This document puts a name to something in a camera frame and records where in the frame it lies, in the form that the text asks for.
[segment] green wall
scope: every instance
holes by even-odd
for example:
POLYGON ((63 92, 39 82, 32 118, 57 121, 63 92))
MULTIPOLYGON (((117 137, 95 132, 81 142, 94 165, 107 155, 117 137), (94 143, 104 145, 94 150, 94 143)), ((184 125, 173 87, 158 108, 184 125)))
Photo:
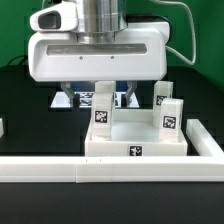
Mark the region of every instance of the green wall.
MULTIPOLYGON (((194 15, 198 58, 196 70, 224 92, 224 1, 182 0, 194 15)), ((27 54, 32 31, 29 17, 41 8, 42 0, 0 0, 0 66, 11 58, 27 54)), ((157 13, 167 16, 174 26, 170 46, 191 57, 191 33, 186 13, 177 7, 156 5, 148 0, 127 0, 128 13, 157 13)), ((168 65, 185 65, 168 53, 168 65)))

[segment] white cube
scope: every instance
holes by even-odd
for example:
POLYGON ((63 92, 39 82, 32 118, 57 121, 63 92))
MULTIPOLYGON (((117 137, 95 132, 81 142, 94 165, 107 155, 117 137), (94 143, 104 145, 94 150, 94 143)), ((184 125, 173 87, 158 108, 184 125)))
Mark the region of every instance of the white cube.
POLYGON ((95 83, 96 93, 114 93, 116 91, 115 81, 99 81, 95 83))
POLYGON ((173 83, 166 81, 158 81, 154 86, 153 99, 153 126, 160 127, 161 104, 164 99, 172 98, 173 83))
POLYGON ((160 115, 160 141, 179 142, 183 100, 164 99, 160 115))

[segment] black table surface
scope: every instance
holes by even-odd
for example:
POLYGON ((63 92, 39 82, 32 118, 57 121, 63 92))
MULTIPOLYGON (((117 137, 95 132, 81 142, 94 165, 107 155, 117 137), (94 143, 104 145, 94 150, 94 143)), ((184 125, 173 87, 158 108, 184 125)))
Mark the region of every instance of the black table surface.
MULTIPOLYGON (((184 99, 183 131, 199 119, 223 149, 224 94, 191 68, 169 67, 164 80, 184 99)), ((154 83, 138 82, 141 108, 152 108, 154 83)), ((50 109, 58 87, 36 83, 26 66, 0 68, 1 156, 84 155, 90 110, 50 109)), ((224 222, 224 183, 2 183, 0 198, 1 224, 224 222)))

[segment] black cable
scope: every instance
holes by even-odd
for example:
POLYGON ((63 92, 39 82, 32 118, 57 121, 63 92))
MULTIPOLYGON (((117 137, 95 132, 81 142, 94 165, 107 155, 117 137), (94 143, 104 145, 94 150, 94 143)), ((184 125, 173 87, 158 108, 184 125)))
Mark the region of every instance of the black cable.
POLYGON ((28 60, 28 56, 25 55, 24 58, 18 63, 18 65, 24 64, 28 60))
POLYGON ((20 55, 20 56, 14 57, 7 63, 7 66, 9 66, 13 61, 15 61, 18 58, 22 58, 22 60, 19 62, 19 65, 22 65, 28 59, 28 56, 27 55, 20 55))

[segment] rectangular white block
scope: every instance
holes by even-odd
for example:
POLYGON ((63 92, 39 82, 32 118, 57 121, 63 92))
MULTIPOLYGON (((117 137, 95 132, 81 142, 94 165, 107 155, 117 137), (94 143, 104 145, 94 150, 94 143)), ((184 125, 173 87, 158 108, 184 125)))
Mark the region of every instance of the rectangular white block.
POLYGON ((166 98, 161 105, 159 138, 161 141, 179 142, 183 100, 166 98))
POLYGON ((112 124, 113 93, 95 93, 92 99, 91 135, 110 139, 112 124))
POLYGON ((187 136, 200 156, 224 157, 224 153, 199 120, 187 121, 187 136))
POLYGON ((76 182, 77 157, 0 157, 0 182, 76 182))
POLYGON ((153 99, 153 125, 156 128, 160 127, 161 104, 164 99, 172 98, 173 83, 166 81, 158 81, 154 86, 153 99))
POLYGON ((94 158, 77 164, 76 181, 224 181, 224 161, 209 157, 94 158))
POLYGON ((0 118, 0 138, 2 137, 2 135, 4 134, 4 129, 3 129, 3 121, 0 118))
POLYGON ((96 93, 114 93, 116 91, 115 81, 99 81, 95 83, 96 93))

